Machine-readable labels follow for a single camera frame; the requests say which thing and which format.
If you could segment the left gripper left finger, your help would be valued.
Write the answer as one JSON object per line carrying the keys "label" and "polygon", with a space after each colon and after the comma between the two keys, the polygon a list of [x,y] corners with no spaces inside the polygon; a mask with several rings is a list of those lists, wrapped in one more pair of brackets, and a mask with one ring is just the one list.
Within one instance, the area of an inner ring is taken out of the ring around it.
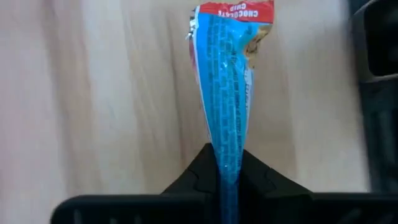
{"label": "left gripper left finger", "polygon": [[218,166],[211,143],[206,143],[182,174],[163,194],[203,192],[215,194],[218,187]]}

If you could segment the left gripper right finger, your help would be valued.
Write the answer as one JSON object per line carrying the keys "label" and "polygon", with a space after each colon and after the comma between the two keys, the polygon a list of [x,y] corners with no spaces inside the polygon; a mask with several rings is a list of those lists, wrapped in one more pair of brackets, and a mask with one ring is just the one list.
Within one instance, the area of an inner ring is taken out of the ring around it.
{"label": "left gripper right finger", "polygon": [[260,194],[311,194],[309,189],[285,177],[260,161],[247,150],[243,151],[241,182],[254,187]]}

